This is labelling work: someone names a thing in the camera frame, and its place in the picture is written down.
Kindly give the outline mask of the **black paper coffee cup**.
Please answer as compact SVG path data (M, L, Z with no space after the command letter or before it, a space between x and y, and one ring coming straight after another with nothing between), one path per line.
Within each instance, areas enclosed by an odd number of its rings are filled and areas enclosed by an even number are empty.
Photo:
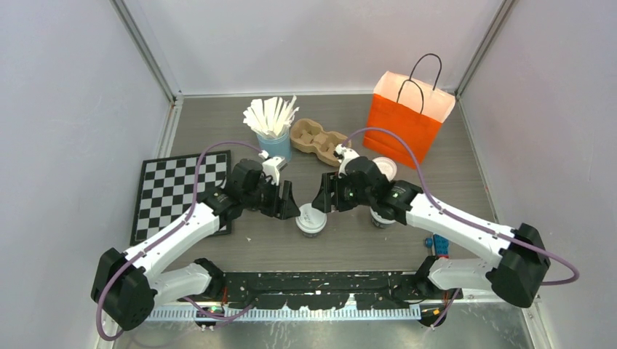
M386 229L394 225L396 220L387 220L381 217L375 210L370 209L371 222L377 228Z

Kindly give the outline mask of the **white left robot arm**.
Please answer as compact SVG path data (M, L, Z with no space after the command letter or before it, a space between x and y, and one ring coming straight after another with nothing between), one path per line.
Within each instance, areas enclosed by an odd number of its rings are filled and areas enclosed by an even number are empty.
M299 216L291 182L280 179L286 164L281 156L262 162L242 159L223 187L205 189L166 228L125 252L114 248L104 252L91 291L98 330L103 330L103 314L129 331L168 302L192 295L206 301L218 299L226 279L213 262L200 258L181 269L167 271L167 267L202 239L228 227L246 209L279 220Z

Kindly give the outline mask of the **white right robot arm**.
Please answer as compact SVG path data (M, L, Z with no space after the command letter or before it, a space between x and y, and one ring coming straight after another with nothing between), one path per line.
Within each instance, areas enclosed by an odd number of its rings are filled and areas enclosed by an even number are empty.
M389 180L364 156L347 161L342 172L324 173L311 205L323 213L368 206L384 220L427 230L475 254L465 260L427 257L415 279L416 291L425 298L442 290L480 289L528 308L551 265L532 225L499 225L430 199L417 185Z

